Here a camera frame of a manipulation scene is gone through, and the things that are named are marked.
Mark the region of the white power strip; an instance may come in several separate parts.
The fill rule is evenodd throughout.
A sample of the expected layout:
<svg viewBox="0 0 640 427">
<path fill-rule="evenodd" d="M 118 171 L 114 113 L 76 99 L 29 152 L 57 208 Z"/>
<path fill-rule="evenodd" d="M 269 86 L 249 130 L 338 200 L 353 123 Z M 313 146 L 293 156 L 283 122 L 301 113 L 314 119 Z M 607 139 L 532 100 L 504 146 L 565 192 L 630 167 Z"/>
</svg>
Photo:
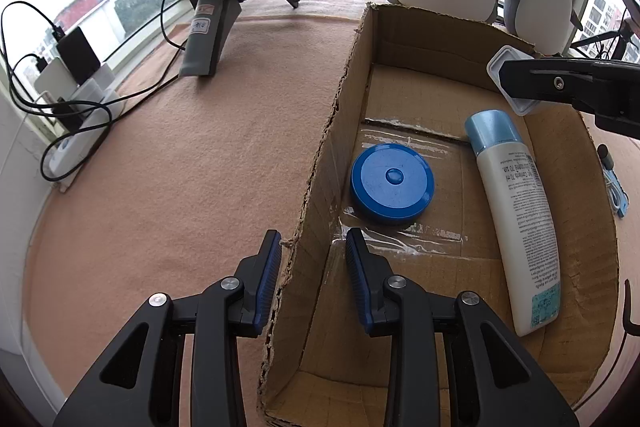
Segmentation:
<svg viewBox="0 0 640 427">
<path fill-rule="evenodd" d="M 56 178 L 62 193 L 75 181 L 80 164 L 106 131 L 110 118 L 115 119 L 124 109 L 124 102 L 117 102 L 118 94 L 112 83 L 115 75 L 111 67 L 103 64 L 84 84 L 78 86 L 59 57 L 50 62 L 35 81 L 35 89 L 43 103 L 58 103 L 51 108 L 63 128 L 70 133 L 44 160 L 44 172 Z"/>
</svg>

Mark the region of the white usb wall charger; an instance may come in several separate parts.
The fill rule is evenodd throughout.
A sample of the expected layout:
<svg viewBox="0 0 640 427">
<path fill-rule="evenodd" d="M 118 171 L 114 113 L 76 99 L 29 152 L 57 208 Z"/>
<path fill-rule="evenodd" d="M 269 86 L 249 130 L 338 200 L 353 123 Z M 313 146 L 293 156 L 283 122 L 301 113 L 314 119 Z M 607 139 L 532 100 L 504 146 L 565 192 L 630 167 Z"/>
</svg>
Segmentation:
<svg viewBox="0 0 640 427">
<path fill-rule="evenodd" d="M 525 67 L 513 68 L 515 63 L 539 62 L 540 57 L 527 54 L 514 46 L 502 46 L 486 64 L 486 72 L 495 87 L 508 102 L 515 115 L 524 117 L 541 110 L 542 102 L 533 98 L 515 96 L 512 92 L 521 90 L 524 82 Z"/>
</svg>

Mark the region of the peach fleece blanket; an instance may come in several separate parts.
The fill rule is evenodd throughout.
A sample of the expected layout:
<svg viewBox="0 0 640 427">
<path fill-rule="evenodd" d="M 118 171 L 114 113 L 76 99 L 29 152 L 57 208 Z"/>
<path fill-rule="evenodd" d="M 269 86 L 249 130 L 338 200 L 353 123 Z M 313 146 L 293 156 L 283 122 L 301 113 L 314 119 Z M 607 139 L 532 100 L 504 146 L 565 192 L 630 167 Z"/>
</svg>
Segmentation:
<svg viewBox="0 0 640 427">
<path fill-rule="evenodd" d="M 183 78 L 155 95 L 52 195 L 28 255 L 24 309 L 64 392 L 145 298 L 199 293 L 254 254 L 269 229 L 284 240 L 281 288 L 367 8 L 250 0 L 213 78 Z M 268 424 L 258 387 L 270 324 L 239 344 L 252 426 Z"/>
</svg>

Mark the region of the black power adapter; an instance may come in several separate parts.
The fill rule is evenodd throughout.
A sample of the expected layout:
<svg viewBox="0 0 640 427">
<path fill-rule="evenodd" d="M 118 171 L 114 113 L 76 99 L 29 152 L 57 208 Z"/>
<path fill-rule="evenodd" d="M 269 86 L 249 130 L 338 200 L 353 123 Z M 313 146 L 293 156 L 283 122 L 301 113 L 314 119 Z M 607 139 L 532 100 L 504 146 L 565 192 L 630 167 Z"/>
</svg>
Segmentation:
<svg viewBox="0 0 640 427">
<path fill-rule="evenodd" d="M 78 86 L 89 80 L 101 67 L 96 52 L 80 27 L 65 32 L 61 26 L 53 28 L 58 55 Z"/>
</svg>

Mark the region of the brown cardboard box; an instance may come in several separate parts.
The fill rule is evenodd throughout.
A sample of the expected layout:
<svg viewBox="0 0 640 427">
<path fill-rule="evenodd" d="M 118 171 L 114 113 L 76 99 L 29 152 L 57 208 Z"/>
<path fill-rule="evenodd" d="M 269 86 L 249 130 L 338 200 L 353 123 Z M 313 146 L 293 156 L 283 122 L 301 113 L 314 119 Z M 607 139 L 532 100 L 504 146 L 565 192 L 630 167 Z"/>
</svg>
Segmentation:
<svg viewBox="0 0 640 427">
<path fill-rule="evenodd" d="M 515 39 L 434 12 L 370 5 L 338 85 L 278 291 L 259 402 L 273 426 L 378 426 L 390 342 L 359 324 L 345 262 L 347 230 L 427 291 L 475 291 L 503 320 L 509 303 L 494 224 L 463 125 L 506 109 L 486 72 Z M 555 228 L 561 308 L 523 345 L 564 398 L 587 392 L 610 349 L 618 301 L 617 227 L 600 161 L 580 115 L 551 105 L 515 126 L 536 161 Z M 435 176 L 433 202 L 400 227 L 357 216 L 349 171 L 371 145 L 416 150 Z"/>
</svg>

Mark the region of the blue round tape measure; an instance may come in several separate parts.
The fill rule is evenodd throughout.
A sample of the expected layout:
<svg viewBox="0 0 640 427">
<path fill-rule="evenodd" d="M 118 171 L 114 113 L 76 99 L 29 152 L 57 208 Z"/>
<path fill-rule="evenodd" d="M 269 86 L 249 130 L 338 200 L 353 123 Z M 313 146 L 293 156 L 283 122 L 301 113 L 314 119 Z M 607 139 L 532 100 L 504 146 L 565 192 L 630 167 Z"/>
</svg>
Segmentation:
<svg viewBox="0 0 640 427">
<path fill-rule="evenodd" d="M 349 175 L 355 207 L 369 219 L 402 225 L 420 217 L 435 194 L 428 162 L 412 148 L 386 143 L 358 155 Z"/>
</svg>

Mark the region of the white lotion bottle blue cap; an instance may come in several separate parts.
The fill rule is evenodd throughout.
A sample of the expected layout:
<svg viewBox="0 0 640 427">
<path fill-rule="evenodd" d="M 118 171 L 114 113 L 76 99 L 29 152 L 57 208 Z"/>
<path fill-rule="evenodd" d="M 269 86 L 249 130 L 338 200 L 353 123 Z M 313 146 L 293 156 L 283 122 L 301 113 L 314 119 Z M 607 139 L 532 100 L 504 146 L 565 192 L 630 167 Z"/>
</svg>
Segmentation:
<svg viewBox="0 0 640 427">
<path fill-rule="evenodd" d="M 510 116 L 500 109 L 464 123 L 494 221 L 515 332 L 554 321 L 561 306 L 558 241 L 544 184 Z"/>
</svg>

